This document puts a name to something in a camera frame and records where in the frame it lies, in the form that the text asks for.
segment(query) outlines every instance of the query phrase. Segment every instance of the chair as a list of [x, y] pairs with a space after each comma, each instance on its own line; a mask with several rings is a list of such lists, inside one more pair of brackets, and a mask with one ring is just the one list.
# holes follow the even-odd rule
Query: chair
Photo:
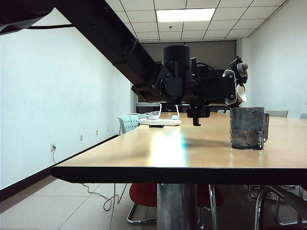
[[301, 114], [300, 119], [307, 119], [307, 114]]
[[153, 115], [159, 115], [159, 111], [153, 111]]
[[[149, 222], [157, 222], [156, 219], [132, 220], [133, 212], [137, 205], [147, 207], [157, 207], [157, 184], [154, 183], [133, 183], [130, 187], [130, 198], [134, 202], [131, 211], [127, 217], [129, 224], [144, 224]], [[216, 207], [224, 202], [223, 196], [219, 189], [208, 184], [198, 184], [197, 186], [198, 207], [211, 208], [213, 225], [216, 226], [217, 216]]]
[[137, 115], [139, 117], [139, 119], [150, 118], [150, 115], [146, 115], [146, 114], [132, 113], [132, 114], [127, 114], [127, 115]]
[[[298, 197], [303, 199], [303, 192], [304, 190], [307, 191], [307, 185], [301, 185], [299, 186], [299, 192], [298, 192]], [[297, 225], [303, 225], [303, 224], [307, 224], [306, 220], [302, 220], [300, 215], [297, 215], [297, 221], [290, 221], [290, 222], [280, 222], [278, 220], [278, 216], [279, 216], [279, 207], [280, 207], [280, 202], [281, 202], [281, 197], [278, 196], [276, 199], [276, 204], [275, 204], [275, 213], [274, 213], [274, 218], [275, 218], [275, 222], [280, 225], [280, 226], [297, 226]]]
[[144, 114], [146, 114], [146, 115], [150, 115], [150, 116], [154, 115], [154, 113], [153, 113], [153, 112], [148, 112], [148, 113], [144, 113]]
[[119, 135], [120, 132], [125, 134], [139, 125], [139, 117], [137, 115], [122, 115], [117, 118], [119, 120]]
[[269, 114], [270, 116], [279, 116], [279, 117], [287, 117], [288, 110], [266, 110], [265, 113]]
[[[307, 201], [299, 198], [295, 194], [286, 191], [280, 186], [277, 185], [270, 185], [265, 186], [261, 189], [261, 191], [258, 194], [257, 202], [256, 202], [256, 211], [255, 211], [255, 230], [261, 230], [262, 229], [262, 219], [263, 219], [263, 206], [265, 197], [268, 193], [274, 193], [276, 196], [283, 199], [288, 205], [291, 206], [291, 208], [296, 211], [299, 216], [307, 219]], [[296, 227], [268, 227], [265, 228], [265, 230], [302, 230], [300, 224], [298, 224]]]

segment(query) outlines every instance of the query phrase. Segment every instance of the cable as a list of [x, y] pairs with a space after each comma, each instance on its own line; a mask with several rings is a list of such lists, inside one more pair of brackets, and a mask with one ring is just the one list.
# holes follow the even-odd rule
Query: cable
[[159, 103], [159, 105], [160, 105], [160, 110], [159, 110], [159, 117], [158, 117], [158, 119], [160, 118], [161, 111], [162, 111], [162, 104], [161, 104], [161, 103]]
[[[55, 145], [52, 146], [52, 149], [53, 149], [52, 160], [53, 160], [53, 161], [55, 162], [55, 164], [57, 165], [58, 163], [54, 160], [54, 153], [55, 153], [55, 151], [56, 151], [56, 146], [55, 146]], [[125, 184], [125, 187], [124, 187], [123, 192], [121, 193], [120, 197], [119, 197], [119, 195], [115, 194], [115, 193], [116, 193], [116, 184], [114, 184], [114, 195], [113, 195], [112, 197], [110, 197], [110, 198], [108, 198], [108, 197], [106, 197], [106, 196], [104, 196], [104, 195], [102, 195], [102, 194], [100, 194], [100, 193], [90, 192], [90, 187], [89, 187], [89, 186], [87, 186], [87, 185], [85, 185], [85, 184], [82, 184], [82, 185], [83, 185], [84, 187], [87, 187], [87, 192], [88, 192], [88, 193], [90, 193], [90, 194], [97, 194], [97, 195], [103, 197], [103, 198], [106, 200], [105, 203], [104, 203], [104, 205], [103, 205], [104, 211], [106, 211], [106, 212], [108, 212], [108, 211], [111, 209], [111, 206], [112, 206], [112, 199], [113, 199], [113, 202], [114, 202], [114, 203], [113, 203], [112, 216], [111, 216], [111, 221], [112, 221], [113, 212], [114, 212], [114, 205], [115, 205], [115, 198], [117, 197], [117, 204], [119, 205], [119, 203], [120, 203], [120, 201], [121, 201], [121, 199], [122, 199], [122, 197], [123, 197], [123, 195], [124, 195], [124, 192], [125, 192], [125, 190], [126, 190], [127, 184]], [[106, 208], [106, 204], [107, 204], [108, 202], [110, 202], [110, 206], [109, 206], [109, 208]]]
[[204, 65], [204, 66], [208, 66], [210, 69], [212, 69], [212, 70], [215, 72], [215, 74], [217, 75], [217, 77], [219, 76], [219, 74], [216, 72], [215, 68], [213, 68], [212, 66], [209, 66], [208, 64], [203, 63], [203, 62], [197, 62], [196, 65], [198, 65], [198, 64], [202, 64], [202, 65]]
[[113, 195], [113, 207], [112, 207], [112, 215], [111, 215], [111, 220], [110, 220], [110, 228], [111, 230], [111, 225], [112, 225], [112, 219], [113, 219], [113, 213], [114, 213], [114, 206], [115, 206], [115, 190], [116, 190], [116, 184], [114, 183], [114, 195]]
[[53, 148], [53, 153], [52, 153], [52, 160], [53, 162], [55, 162], [55, 164], [57, 165], [58, 163], [54, 160], [54, 153], [56, 152], [56, 147], [52, 147]]
[[73, 24], [63, 24], [63, 25], [40, 25], [35, 26], [32, 25], [28, 27], [29, 30], [48, 30], [48, 29], [58, 29], [58, 28], [67, 28], [67, 27], [75, 27]]
[[176, 107], [176, 110], [177, 110], [177, 116], [178, 116], [178, 119], [180, 118], [180, 114], [179, 114], [179, 110], [178, 110], [178, 105], [175, 105]]

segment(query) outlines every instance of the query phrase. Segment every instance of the smartphone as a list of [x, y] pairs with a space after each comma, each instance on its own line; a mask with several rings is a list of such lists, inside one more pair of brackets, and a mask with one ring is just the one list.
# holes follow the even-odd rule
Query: smartphone
[[149, 128], [163, 128], [164, 125], [149, 125]]

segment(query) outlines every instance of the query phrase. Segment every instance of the black robotic arm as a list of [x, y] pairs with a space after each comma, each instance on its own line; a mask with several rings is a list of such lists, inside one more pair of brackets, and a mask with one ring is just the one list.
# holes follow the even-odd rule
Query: black robotic arm
[[155, 62], [104, 0], [3, 0], [0, 35], [28, 28], [56, 7], [132, 84], [148, 103], [190, 104], [188, 117], [199, 126], [209, 106], [238, 106], [238, 87], [247, 80], [247, 65], [239, 57], [232, 70], [209, 78], [188, 46], [169, 46]]

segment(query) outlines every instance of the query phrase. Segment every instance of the power cord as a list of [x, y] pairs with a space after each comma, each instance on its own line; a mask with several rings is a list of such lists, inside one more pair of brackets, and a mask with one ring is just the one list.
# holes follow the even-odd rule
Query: power cord
[[54, 153], [56, 152], [56, 146], [55, 145], [53, 145], [52, 146], [52, 151], [53, 151], [53, 153], [52, 153], [52, 160], [53, 160], [53, 162], [55, 162], [55, 164], [57, 165], [58, 163], [54, 160]]
[[208, 66], [210, 69], [212, 69], [212, 70], [215, 72], [215, 74], [216, 74], [217, 77], [219, 76], [219, 74], [216, 72], [215, 68], [213, 68], [212, 66], [209, 66], [207, 63], [204, 63], [204, 62], [197, 62], [196, 64], [197, 64], [197, 65], [201, 64], [201, 65], [204, 65], [204, 66]]
[[67, 28], [75, 27], [73, 24], [63, 24], [63, 25], [32, 25], [28, 27], [29, 30], [48, 30], [48, 29], [58, 29], [58, 28]]
[[[58, 163], [54, 160], [54, 153], [55, 153], [55, 151], [56, 151], [56, 148], [57, 148], [57, 147], [56, 147], [55, 145], [52, 146], [52, 151], [53, 151], [53, 153], [52, 153], [52, 160], [53, 160], [53, 161], [55, 162], [55, 164], [57, 165]], [[104, 205], [103, 205], [104, 211], [108, 212], [108, 211], [111, 209], [112, 202], [113, 202], [112, 215], [111, 215], [111, 222], [112, 222], [113, 213], [114, 213], [114, 206], [115, 206], [115, 198], [117, 198], [117, 204], [119, 205], [119, 203], [120, 203], [120, 201], [121, 201], [121, 199], [122, 199], [122, 197], [123, 197], [123, 195], [124, 195], [124, 192], [125, 192], [125, 190], [126, 190], [127, 184], [125, 184], [125, 187], [124, 187], [124, 189], [123, 189], [123, 192], [121, 193], [121, 195], [120, 195], [120, 197], [119, 197], [119, 195], [116, 194], [116, 183], [114, 183], [114, 194], [113, 194], [113, 196], [110, 197], [110, 198], [108, 198], [108, 197], [106, 197], [106, 196], [104, 196], [104, 195], [102, 195], [102, 194], [100, 194], [100, 193], [90, 192], [90, 187], [89, 187], [89, 186], [87, 186], [87, 185], [85, 185], [85, 184], [82, 184], [82, 185], [83, 185], [84, 187], [87, 187], [87, 192], [88, 192], [88, 193], [99, 195], [99, 196], [103, 197], [103, 198], [106, 200], [105, 203], [104, 203]], [[109, 203], [109, 202], [110, 202], [110, 206], [109, 206], [109, 208], [106, 208], [106, 204]]]

